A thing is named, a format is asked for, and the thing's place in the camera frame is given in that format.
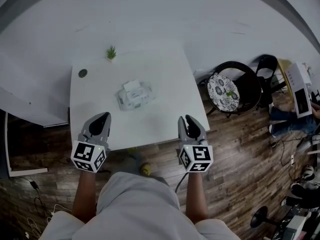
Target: black chair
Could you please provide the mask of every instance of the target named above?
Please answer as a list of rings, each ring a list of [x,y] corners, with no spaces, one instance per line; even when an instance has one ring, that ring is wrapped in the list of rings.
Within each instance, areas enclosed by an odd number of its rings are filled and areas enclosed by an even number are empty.
[[[258,79],[262,88],[262,94],[256,109],[266,108],[268,107],[269,104],[273,102],[272,91],[271,91],[271,81],[275,74],[277,66],[278,66],[277,58],[272,55],[263,55],[259,61],[255,74],[258,75],[258,72],[261,69],[269,69],[272,71],[272,75],[268,78],[264,78],[263,76],[258,76]]]
[[[239,92],[239,105],[234,111],[222,111],[219,108],[215,106],[213,101],[210,98],[209,92],[208,92],[208,82],[209,79],[214,75],[214,74],[219,74],[223,70],[226,69],[237,69],[239,71],[244,72],[242,76],[240,76],[237,80],[234,80],[234,84],[238,89]],[[228,118],[231,116],[231,114],[237,114],[240,115],[241,113],[250,111],[253,109],[255,106],[257,106],[260,97],[261,97],[261,86],[260,82],[258,80],[258,77],[256,76],[255,72],[248,67],[245,64],[242,64],[237,61],[227,61],[225,63],[222,63],[218,65],[214,71],[212,76],[210,76],[206,80],[206,94],[208,97],[208,100],[210,101],[211,105],[213,108],[206,114],[207,116],[210,115],[213,111],[218,110],[222,113],[228,114]]]

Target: white shirt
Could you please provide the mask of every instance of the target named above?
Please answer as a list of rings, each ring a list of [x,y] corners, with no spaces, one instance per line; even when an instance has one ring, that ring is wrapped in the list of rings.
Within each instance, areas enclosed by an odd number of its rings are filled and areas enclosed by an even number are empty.
[[[177,195],[153,178],[115,173],[99,195],[96,216],[87,224],[58,211],[41,240],[240,240],[219,219],[193,224]]]

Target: small potted plant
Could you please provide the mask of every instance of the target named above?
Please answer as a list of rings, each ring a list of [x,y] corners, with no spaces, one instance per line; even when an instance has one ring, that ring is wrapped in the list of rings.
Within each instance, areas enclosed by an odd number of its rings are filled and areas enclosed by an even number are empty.
[[[106,50],[105,58],[112,63],[115,61],[116,55],[116,48],[111,45],[110,48]]]

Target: white table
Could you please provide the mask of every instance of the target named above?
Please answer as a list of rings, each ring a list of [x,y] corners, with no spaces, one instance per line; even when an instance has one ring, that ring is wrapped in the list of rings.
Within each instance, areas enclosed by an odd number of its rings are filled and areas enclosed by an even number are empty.
[[[70,92],[72,140],[86,120],[102,112],[111,114],[109,148],[119,150],[178,138],[178,118],[191,115],[208,131],[205,109],[181,47],[149,49],[73,65]],[[78,73],[87,69],[80,78]],[[132,111],[121,111],[116,93],[128,81],[151,83],[155,99]]]

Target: green object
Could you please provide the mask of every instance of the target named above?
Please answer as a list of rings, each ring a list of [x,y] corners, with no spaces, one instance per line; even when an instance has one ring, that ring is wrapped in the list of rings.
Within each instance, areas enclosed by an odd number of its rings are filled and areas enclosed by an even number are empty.
[[[116,57],[116,55],[116,48],[111,45],[110,48],[106,50],[106,57],[112,60],[114,57]]]
[[[232,96],[232,95],[234,95],[234,94],[235,94],[235,92],[234,92],[233,90],[228,91],[228,92],[226,93],[227,96]]]

